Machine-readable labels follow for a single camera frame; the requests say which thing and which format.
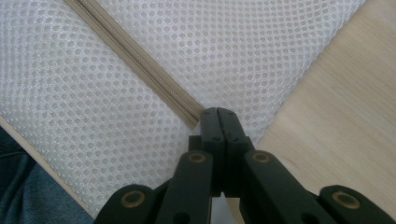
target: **light wood surface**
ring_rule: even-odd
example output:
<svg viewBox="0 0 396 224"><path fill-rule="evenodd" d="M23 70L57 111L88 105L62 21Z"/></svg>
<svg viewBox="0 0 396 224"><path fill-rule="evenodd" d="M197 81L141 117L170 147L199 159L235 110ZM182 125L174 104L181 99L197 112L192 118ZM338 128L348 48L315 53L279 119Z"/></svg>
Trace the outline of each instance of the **light wood surface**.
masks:
<svg viewBox="0 0 396 224"><path fill-rule="evenodd" d="M282 105L258 149L275 154L306 189L318 194L344 185L396 219L396 1L371 0L359 9Z"/></svg>

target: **zipper tape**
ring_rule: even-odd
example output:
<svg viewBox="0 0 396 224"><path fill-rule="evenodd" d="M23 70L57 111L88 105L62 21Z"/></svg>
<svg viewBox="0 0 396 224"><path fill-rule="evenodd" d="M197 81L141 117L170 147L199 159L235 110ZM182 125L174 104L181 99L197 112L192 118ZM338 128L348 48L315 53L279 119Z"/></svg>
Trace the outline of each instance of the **zipper tape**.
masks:
<svg viewBox="0 0 396 224"><path fill-rule="evenodd" d="M204 108L143 50L95 0L64 0L191 129Z"/></svg>

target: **beige fabric trim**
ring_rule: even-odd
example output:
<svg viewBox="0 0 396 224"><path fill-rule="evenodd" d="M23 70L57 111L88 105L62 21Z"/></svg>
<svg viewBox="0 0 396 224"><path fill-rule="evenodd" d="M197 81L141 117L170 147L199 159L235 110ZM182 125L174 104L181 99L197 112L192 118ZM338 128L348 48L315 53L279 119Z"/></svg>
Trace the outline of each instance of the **beige fabric trim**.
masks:
<svg viewBox="0 0 396 224"><path fill-rule="evenodd" d="M204 108L145 52L95 0L64 0L160 98L194 128Z"/></svg>
<svg viewBox="0 0 396 224"><path fill-rule="evenodd" d="M87 205L77 194L58 176L50 167L43 156L30 143L12 127L6 119L0 116L0 127L2 127L21 147L89 214Z"/></svg>

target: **person's leg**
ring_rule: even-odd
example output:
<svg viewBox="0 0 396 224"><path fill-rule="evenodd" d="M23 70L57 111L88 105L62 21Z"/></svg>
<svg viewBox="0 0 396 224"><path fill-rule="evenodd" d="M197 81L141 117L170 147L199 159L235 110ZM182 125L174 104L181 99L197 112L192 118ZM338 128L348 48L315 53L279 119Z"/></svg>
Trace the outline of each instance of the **person's leg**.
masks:
<svg viewBox="0 0 396 224"><path fill-rule="evenodd" d="M79 206L0 128L0 223L92 223Z"/></svg>

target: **zipper teeth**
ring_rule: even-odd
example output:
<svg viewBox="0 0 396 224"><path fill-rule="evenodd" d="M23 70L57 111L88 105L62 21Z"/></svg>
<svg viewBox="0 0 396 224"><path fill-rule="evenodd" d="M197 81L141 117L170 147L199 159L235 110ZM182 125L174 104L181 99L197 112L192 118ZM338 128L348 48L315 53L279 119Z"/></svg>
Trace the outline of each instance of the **zipper teeth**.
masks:
<svg viewBox="0 0 396 224"><path fill-rule="evenodd" d="M200 111L196 111L186 104L88 1L74 0L74 2L96 23L114 44L119 47L119 49L122 50L122 52L124 52L158 88L160 88L162 93L165 94L185 116L193 123L198 122Z"/></svg>

